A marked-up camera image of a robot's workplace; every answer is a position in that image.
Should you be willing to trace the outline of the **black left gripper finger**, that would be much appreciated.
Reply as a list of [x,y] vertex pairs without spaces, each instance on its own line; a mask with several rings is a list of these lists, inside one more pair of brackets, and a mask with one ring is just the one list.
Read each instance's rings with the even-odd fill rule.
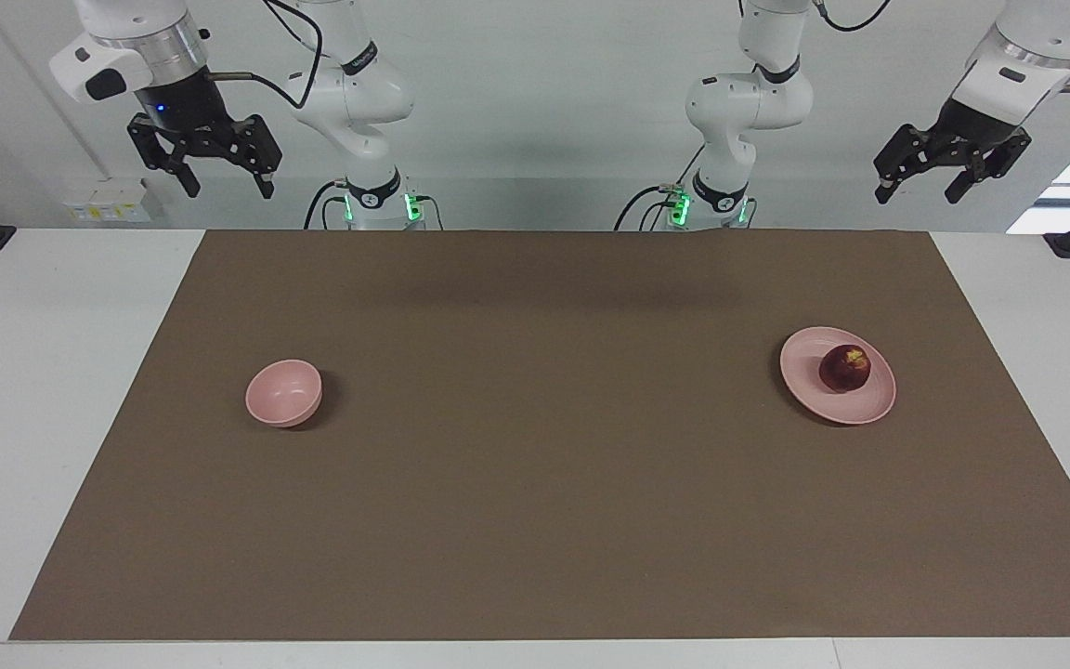
[[946,188],[946,201],[959,203],[972,189],[985,179],[1002,178],[1010,173],[1015,162],[1031,145],[1029,135],[1011,135],[1005,141],[984,149],[980,145],[956,145],[948,150],[948,165],[960,166],[962,170]]
[[905,124],[897,128],[874,158],[878,174],[878,187],[874,191],[876,202],[888,203],[901,182],[938,168],[946,151],[948,134],[935,126],[918,130]]

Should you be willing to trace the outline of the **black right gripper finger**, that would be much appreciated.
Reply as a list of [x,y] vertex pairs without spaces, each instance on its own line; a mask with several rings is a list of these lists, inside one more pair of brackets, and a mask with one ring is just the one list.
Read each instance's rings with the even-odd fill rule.
[[273,177],[281,164],[281,148],[277,145],[265,120],[251,115],[242,120],[225,115],[219,123],[221,158],[251,174],[262,198],[270,200],[275,193]]
[[163,171],[174,177],[188,198],[199,196],[201,185],[187,165],[186,145],[175,145],[169,151],[160,140],[160,128],[146,113],[137,113],[128,123],[128,136],[135,145],[137,155],[151,171]]

